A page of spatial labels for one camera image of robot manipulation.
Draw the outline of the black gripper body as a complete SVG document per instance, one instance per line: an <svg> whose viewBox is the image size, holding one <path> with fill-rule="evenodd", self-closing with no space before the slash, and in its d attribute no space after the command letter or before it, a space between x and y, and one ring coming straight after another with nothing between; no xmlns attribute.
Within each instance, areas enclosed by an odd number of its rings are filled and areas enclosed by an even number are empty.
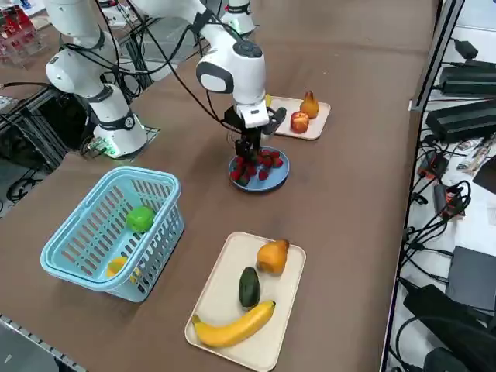
<svg viewBox="0 0 496 372"><path fill-rule="evenodd" d="M287 110L285 108L278 108L277 110L268 108L268 114L268 124L248 129L243 119L238 116L233 107L228 108L224 112L224 123L233 129L234 132L240 134L240 138L235 142L236 152L258 151L262 138L274 135L284 122Z"/></svg>

